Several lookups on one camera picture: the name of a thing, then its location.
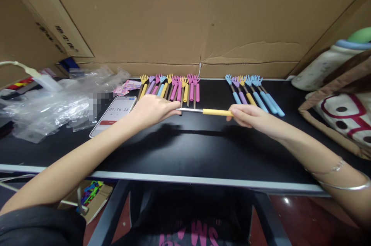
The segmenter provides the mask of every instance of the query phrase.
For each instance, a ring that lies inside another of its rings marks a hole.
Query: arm
[[[340,187],[361,186],[367,182],[364,175],[347,163],[340,170],[330,172],[341,161],[338,155],[303,131],[258,107],[232,105],[230,111],[239,125],[267,134],[286,147],[308,171],[320,172],[312,174],[317,180]],[[322,186],[360,227],[371,228],[371,187],[349,191]]]
[[[61,201],[123,142],[145,128],[181,114],[175,110],[179,107],[179,101],[169,102],[156,95],[143,96],[127,116],[30,180],[3,206],[0,215]]]

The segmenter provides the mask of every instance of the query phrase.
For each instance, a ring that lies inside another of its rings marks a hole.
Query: smartphone
[[[95,137],[120,118],[126,116],[134,107],[135,102],[136,96],[116,96],[104,112],[101,119],[95,125],[94,129],[91,131],[89,137]]]

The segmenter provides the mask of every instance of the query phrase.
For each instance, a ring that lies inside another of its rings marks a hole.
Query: pink handle
[[[191,83],[191,90],[189,92],[189,100],[190,101],[193,101],[193,94],[194,94],[194,90],[193,90],[193,83]]]
[[[151,94],[156,94],[156,91],[157,91],[157,89],[158,89],[158,85],[157,85],[157,86],[155,86],[155,88],[153,89],[153,91],[152,91],[152,93],[151,93]]]
[[[246,101],[245,95],[242,93],[242,91],[240,91],[238,94],[240,95],[240,98],[241,98],[242,103],[245,104],[245,105],[247,105],[247,101]]]
[[[146,94],[150,94],[150,93],[151,93],[151,91],[152,91],[154,85],[155,85],[155,81],[152,81],[150,87],[149,87],[149,88],[147,89],[147,91],[146,91]]]
[[[174,85],[174,89],[173,89],[173,93],[171,94],[170,100],[174,100],[175,93],[177,92],[177,88],[178,88],[177,82],[174,82],[173,85]]]
[[[178,86],[179,86],[179,91],[178,91],[177,101],[181,101],[182,100],[182,86],[180,84],[178,84]]]
[[[200,101],[200,84],[196,85],[196,102]]]

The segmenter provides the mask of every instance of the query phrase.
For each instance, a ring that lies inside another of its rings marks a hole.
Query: person
[[[86,224],[83,217],[75,211],[53,209],[51,205],[61,201],[123,142],[143,129],[180,114],[176,110],[179,107],[178,101],[145,95],[127,116],[36,175],[1,209],[0,245],[82,245]],[[368,177],[314,138],[256,106],[232,105],[230,111],[233,117],[227,117],[227,121],[233,118],[240,126],[254,128],[285,146],[358,226],[370,229]],[[63,181],[56,186],[55,181],[60,179]],[[236,206],[232,202],[229,208],[231,197],[227,188],[212,197],[223,202],[226,208],[222,211],[215,208],[220,207],[220,202],[207,198],[202,191],[192,191],[199,193],[197,199],[188,192],[187,189],[176,189],[175,192],[163,189],[159,195],[161,200],[151,203],[141,225],[124,236],[129,237],[127,245],[180,245],[176,241],[167,242],[167,237],[173,234],[183,241],[182,245],[244,244],[245,234],[235,216],[239,212],[233,212]],[[175,219],[183,221],[174,228],[174,222],[169,220]]]

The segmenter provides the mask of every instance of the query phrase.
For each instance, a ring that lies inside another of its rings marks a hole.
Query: red button
[[[116,120],[102,120],[99,124],[100,125],[112,125],[115,122],[117,122],[117,121]]]

